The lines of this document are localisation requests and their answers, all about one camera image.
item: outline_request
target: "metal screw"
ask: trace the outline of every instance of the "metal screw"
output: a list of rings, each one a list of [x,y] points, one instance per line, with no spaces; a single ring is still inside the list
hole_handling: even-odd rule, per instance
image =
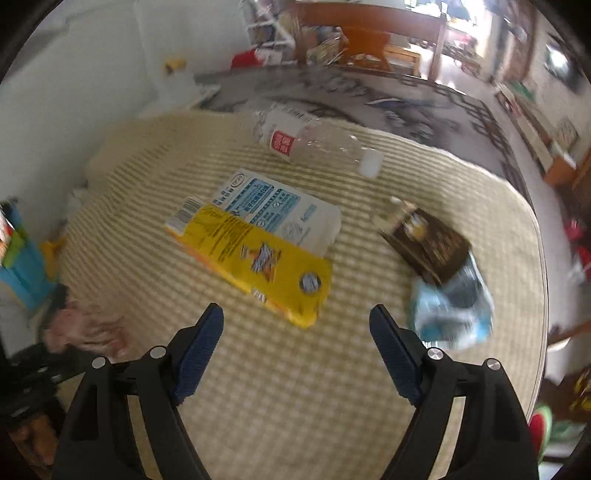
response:
[[[427,355],[431,360],[441,360],[443,358],[443,352],[439,348],[430,348],[427,350]]]
[[[162,358],[164,355],[166,355],[166,348],[163,346],[155,346],[150,350],[150,356],[152,358]]]
[[[104,356],[98,356],[92,361],[92,368],[96,368],[96,369],[103,368],[106,363],[107,363],[107,360],[105,360]]]
[[[486,361],[486,366],[491,370],[500,370],[501,369],[501,362],[499,362],[496,358],[489,358]]]

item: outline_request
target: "red label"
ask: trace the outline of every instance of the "red label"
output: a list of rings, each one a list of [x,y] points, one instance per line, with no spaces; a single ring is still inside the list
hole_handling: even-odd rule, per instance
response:
[[[289,155],[294,140],[294,137],[277,130],[273,134],[273,138],[271,140],[271,148],[273,148],[273,150],[277,150],[280,153],[283,153],[284,155]]]

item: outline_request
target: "barcode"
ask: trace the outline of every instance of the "barcode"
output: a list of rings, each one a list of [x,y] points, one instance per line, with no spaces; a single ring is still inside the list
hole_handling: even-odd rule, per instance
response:
[[[290,107],[290,106],[285,106],[283,108],[284,112],[290,113],[292,115],[295,115],[297,118],[299,118],[300,120],[304,120],[304,121],[309,121],[310,120],[310,115],[302,112],[296,108]]]
[[[183,236],[187,225],[204,204],[205,202],[197,197],[189,197],[185,200],[183,207],[166,223],[166,225],[177,235]]]

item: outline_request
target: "brown package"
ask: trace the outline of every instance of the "brown package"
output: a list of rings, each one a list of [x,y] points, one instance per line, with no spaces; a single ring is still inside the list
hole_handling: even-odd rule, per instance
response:
[[[388,213],[373,218],[382,236],[423,280],[440,286],[466,263],[470,242],[416,205],[391,198]]]

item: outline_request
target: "bottle label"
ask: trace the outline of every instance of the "bottle label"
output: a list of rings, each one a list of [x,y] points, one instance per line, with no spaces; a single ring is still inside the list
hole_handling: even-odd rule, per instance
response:
[[[315,117],[288,105],[275,105],[261,112],[252,132],[255,139],[289,160],[296,138]]]

